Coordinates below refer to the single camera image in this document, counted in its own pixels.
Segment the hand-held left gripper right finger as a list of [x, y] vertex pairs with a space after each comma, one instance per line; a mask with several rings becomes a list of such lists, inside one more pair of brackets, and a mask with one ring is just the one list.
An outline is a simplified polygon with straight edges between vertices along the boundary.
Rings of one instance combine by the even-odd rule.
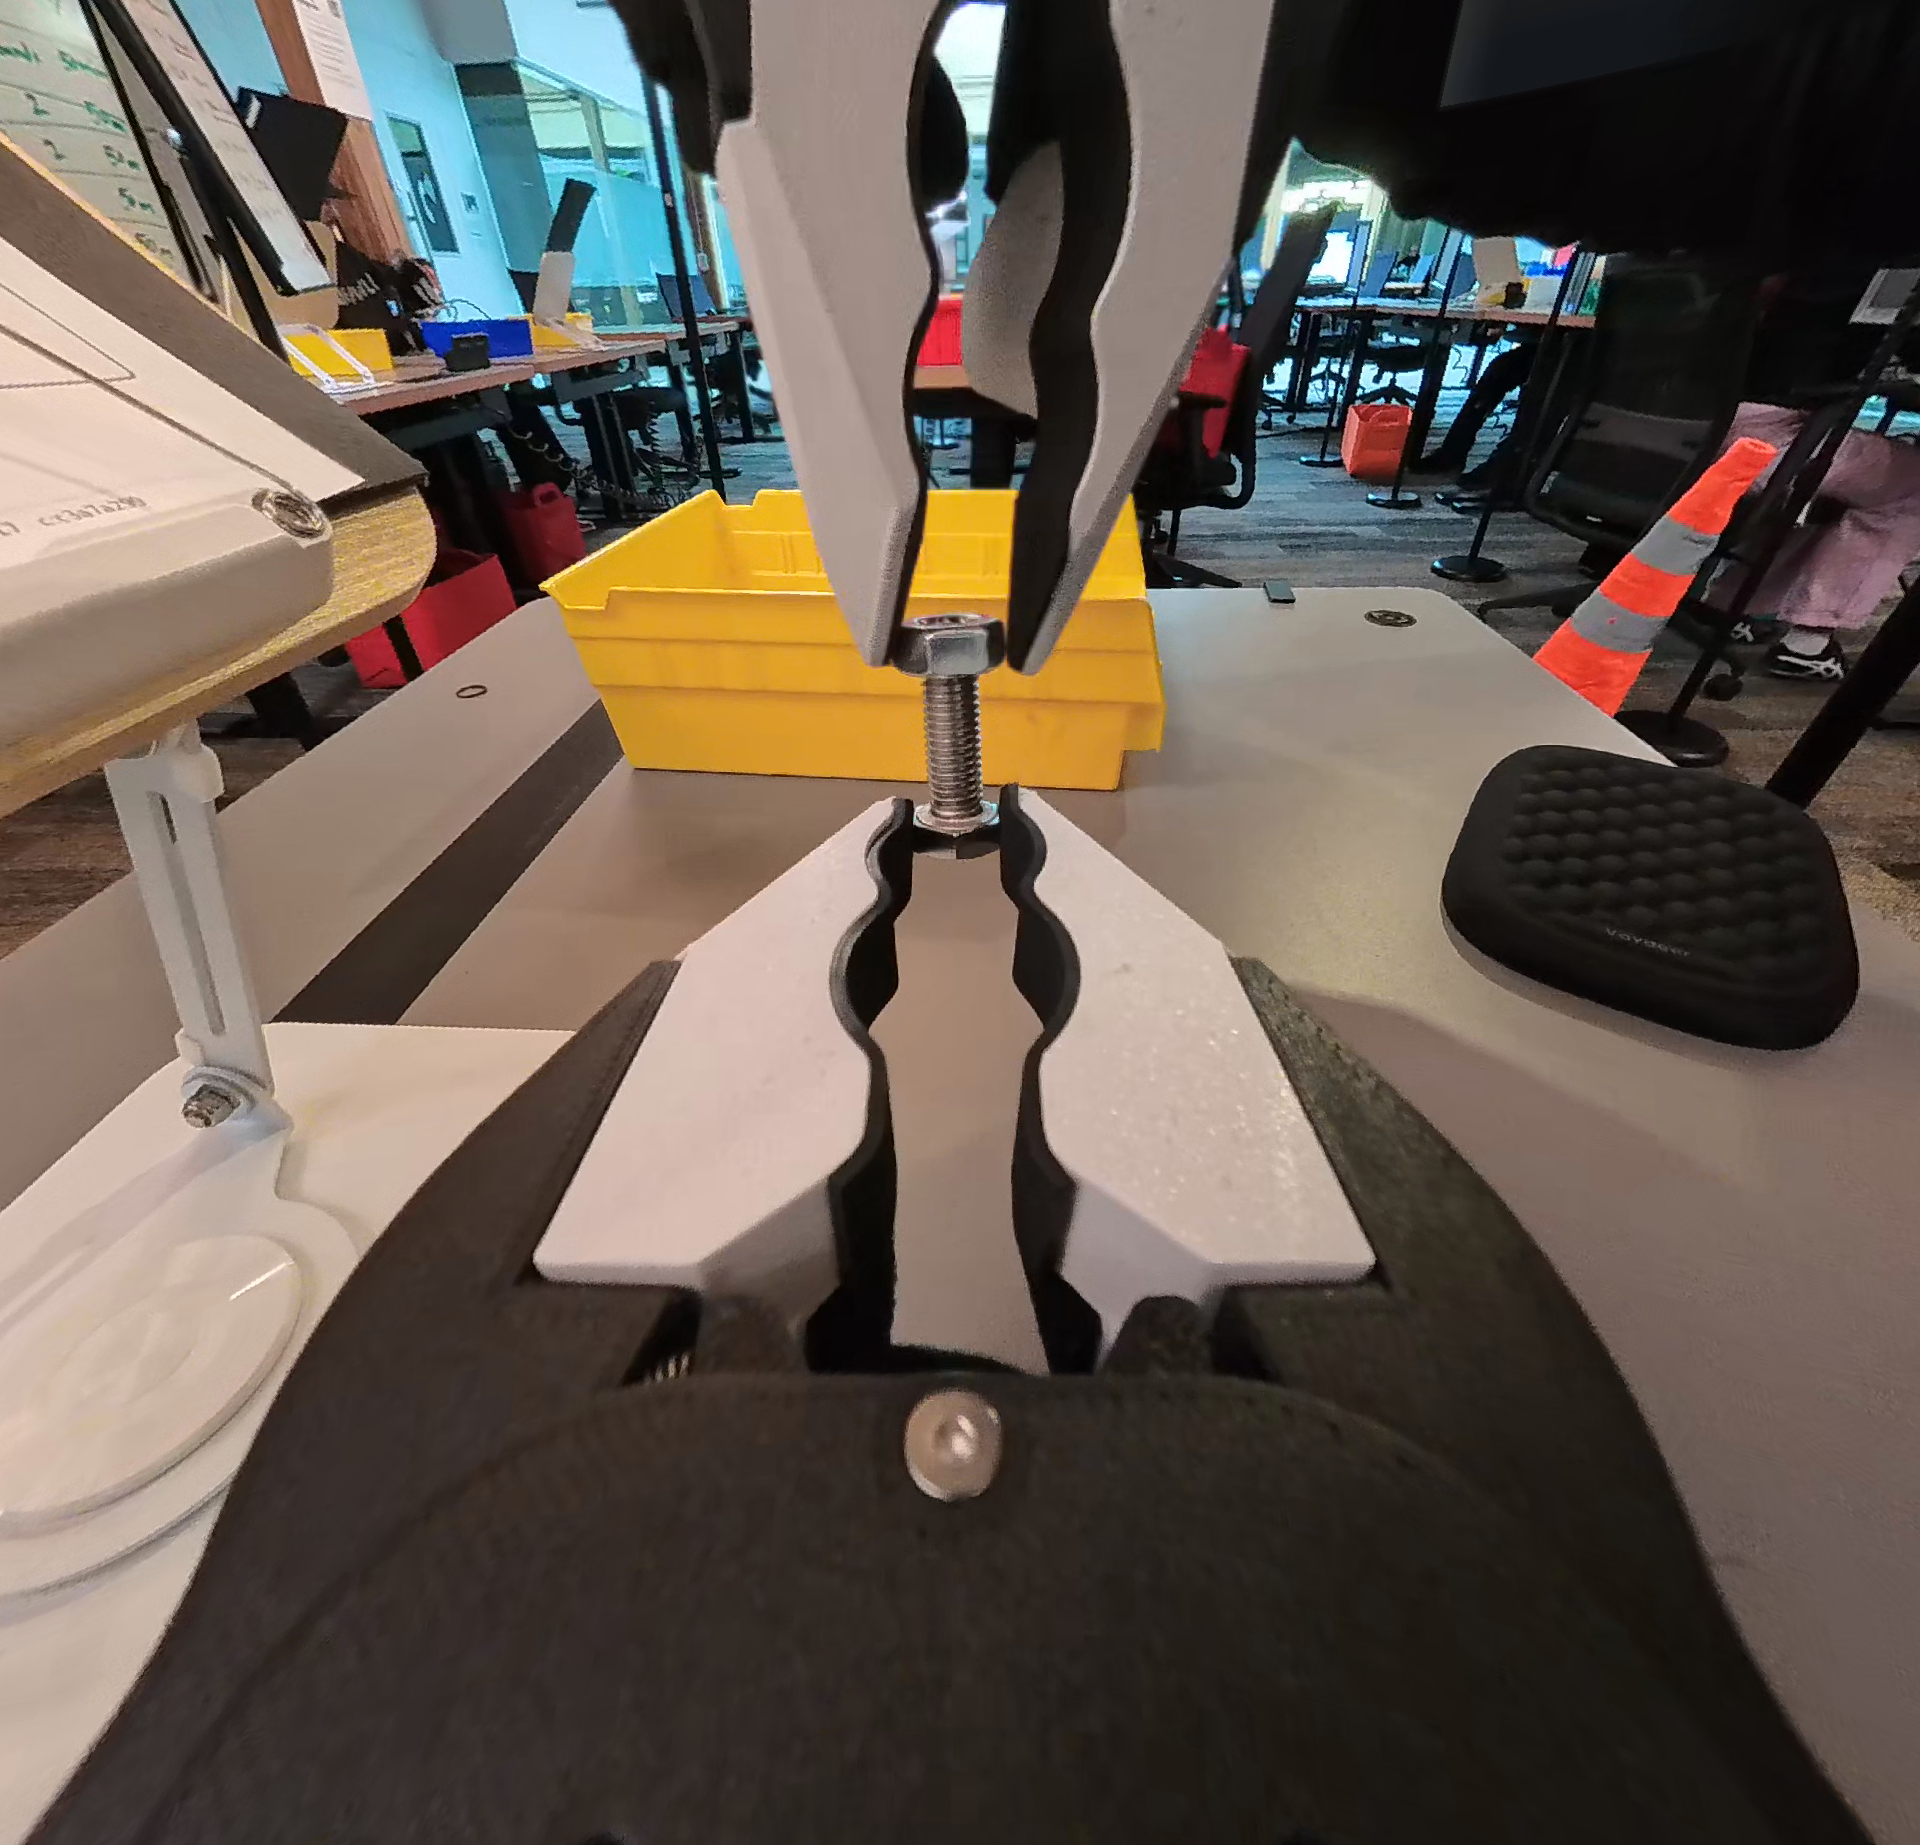
[[1149, 1300], [1347, 1285], [1377, 1266], [1226, 945], [1059, 808], [999, 801], [1021, 1066], [1012, 1213], [1051, 1369]]

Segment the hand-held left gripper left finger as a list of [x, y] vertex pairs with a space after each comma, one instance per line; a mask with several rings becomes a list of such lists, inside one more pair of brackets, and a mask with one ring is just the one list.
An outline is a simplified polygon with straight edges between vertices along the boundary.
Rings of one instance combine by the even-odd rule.
[[544, 1281], [751, 1299], [815, 1362], [888, 1351], [899, 1161], [872, 1026], [912, 869], [912, 806], [876, 801], [682, 951], [533, 1249]]

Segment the steel hex bolt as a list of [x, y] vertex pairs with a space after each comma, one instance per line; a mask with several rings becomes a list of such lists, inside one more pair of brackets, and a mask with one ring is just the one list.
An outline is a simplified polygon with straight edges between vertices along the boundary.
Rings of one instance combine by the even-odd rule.
[[991, 614], [910, 614], [893, 664], [922, 691], [929, 799], [941, 813], [976, 813], [984, 787], [979, 684], [1006, 661], [1006, 627]]

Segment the thin black pole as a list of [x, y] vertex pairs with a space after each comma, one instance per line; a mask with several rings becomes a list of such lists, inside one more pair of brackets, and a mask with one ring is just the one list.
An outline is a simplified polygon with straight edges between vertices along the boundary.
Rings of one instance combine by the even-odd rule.
[[682, 174], [676, 164], [674, 148], [666, 142], [665, 133], [665, 116], [661, 104], [661, 89], [654, 82], [641, 78], [642, 86], [642, 106], [649, 126], [649, 137], [656, 149], [656, 161], [661, 169], [661, 201], [665, 212], [665, 224], [669, 231], [669, 248], [676, 267], [676, 292], [679, 301], [679, 323], [684, 351], [691, 367], [693, 388], [697, 391], [694, 412], [699, 419], [699, 429], [702, 434], [702, 447], [707, 457], [707, 478], [711, 491], [726, 498], [726, 469], [723, 460], [723, 447], [719, 438], [711, 397], [707, 391], [707, 359], [702, 351], [702, 338], [699, 329], [697, 303], [691, 286], [691, 254], [687, 254], [687, 238], [684, 227], [684, 207], [682, 207]]

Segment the red office chair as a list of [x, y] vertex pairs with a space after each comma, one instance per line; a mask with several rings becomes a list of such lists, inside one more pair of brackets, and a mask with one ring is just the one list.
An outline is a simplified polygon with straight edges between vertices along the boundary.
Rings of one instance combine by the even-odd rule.
[[1250, 348], [1232, 329], [1202, 329], [1185, 377], [1149, 446], [1133, 487], [1144, 581], [1150, 589], [1227, 584], [1179, 556], [1190, 509], [1245, 509], [1257, 473]]

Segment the white paper notice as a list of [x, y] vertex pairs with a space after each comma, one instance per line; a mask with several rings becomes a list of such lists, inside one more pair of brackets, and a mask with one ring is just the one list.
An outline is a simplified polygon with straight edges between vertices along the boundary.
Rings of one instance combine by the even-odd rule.
[[320, 89], [320, 102], [350, 119], [371, 124], [376, 104], [354, 49], [345, 0], [290, 1]]

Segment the wooden office desk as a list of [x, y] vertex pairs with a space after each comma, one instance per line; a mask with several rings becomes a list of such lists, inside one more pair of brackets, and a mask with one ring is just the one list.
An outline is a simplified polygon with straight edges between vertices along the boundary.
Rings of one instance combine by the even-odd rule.
[[[721, 447], [771, 431], [753, 388], [743, 318], [699, 322]], [[601, 329], [591, 348], [447, 370], [432, 356], [394, 362], [378, 385], [316, 388], [411, 451], [494, 437], [506, 460], [566, 472], [593, 522], [642, 522], [711, 488], [682, 323]]]

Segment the red jerry can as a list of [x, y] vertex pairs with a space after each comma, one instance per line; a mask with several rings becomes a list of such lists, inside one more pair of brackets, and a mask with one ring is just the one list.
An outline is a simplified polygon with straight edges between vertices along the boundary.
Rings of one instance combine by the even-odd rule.
[[495, 509], [506, 534], [511, 569], [533, 591], [589, 553], [574, 497], [552, 481], [495, 492]]

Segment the yellow plastic bin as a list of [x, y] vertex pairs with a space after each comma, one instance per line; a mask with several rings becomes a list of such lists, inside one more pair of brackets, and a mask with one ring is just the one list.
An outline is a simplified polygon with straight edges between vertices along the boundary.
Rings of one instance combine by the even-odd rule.
[[[798, 488], [707, 491], [544, 582], [631, 764], [924, 783], [918, 681], [856, 651]], [[1125, 509], [1035, 674], [982, 687], [989, 787], [1115, 791], [1164, 738], [1141, 529]]]

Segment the black display stand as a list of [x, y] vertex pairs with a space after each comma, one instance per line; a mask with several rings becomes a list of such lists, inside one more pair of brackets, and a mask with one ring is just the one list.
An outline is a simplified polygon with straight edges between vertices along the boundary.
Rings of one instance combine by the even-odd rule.
[[327, 293], [335, 274], [259, 153], [198, 33], [174, 0], [82, 0], [107, 53], [131, 62], [157, 121], [180, 161], [215, 262], [247, 322], [286, 354], [267, 295]]

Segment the black textured rubber mat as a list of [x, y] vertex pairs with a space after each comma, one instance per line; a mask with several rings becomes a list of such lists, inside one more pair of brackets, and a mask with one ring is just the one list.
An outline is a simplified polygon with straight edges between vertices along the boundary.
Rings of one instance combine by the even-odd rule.
[[1478, 787], [1441, 901], [1490, 961], [1692, 1038], [1820, 1046], [1861, 996], [1821, 826], [1707, 768], [1518, 749]]

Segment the wooden stand board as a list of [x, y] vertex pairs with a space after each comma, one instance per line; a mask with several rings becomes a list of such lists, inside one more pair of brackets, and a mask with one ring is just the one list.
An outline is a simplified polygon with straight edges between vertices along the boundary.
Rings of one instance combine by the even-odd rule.
[[145, 687], [98, 699], [25, 738], [5, 746], [2, 813], [138, 751], [169, 729], [291, 674], [350, 637], [401, 614], [425, 586], [437, 540], [417, 491], [390, 494], [335, 520], [333, 593], [254, 649], [165, 674]]

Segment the orange traffic cone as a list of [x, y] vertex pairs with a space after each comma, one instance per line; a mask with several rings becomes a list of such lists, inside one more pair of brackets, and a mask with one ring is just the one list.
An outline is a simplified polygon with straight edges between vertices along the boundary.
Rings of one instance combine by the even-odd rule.
[[1615, 717], [1729, 519], [1778, 453], [1763, 438], [1731, 442], [1551, 632], [1535, 661]]

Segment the thick black pole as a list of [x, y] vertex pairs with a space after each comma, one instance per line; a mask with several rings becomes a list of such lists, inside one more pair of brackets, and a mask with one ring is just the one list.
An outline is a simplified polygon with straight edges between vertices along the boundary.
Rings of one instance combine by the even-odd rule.
[[1896, 625], [1890, 617], [1763, 789], [1792, 806], [1808, 808], [1857, 749], [1883, 707], [1915, 674], [1915, 667], [1915, 627]]

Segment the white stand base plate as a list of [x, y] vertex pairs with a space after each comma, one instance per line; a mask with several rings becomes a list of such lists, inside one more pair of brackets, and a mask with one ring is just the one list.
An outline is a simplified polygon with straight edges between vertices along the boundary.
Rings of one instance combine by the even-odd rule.
[[5, 1609], [207, 1513], [354, 1266], [561, 1032], [274, 1022], [210, 1128], [169, 1065], [5, 1209]]

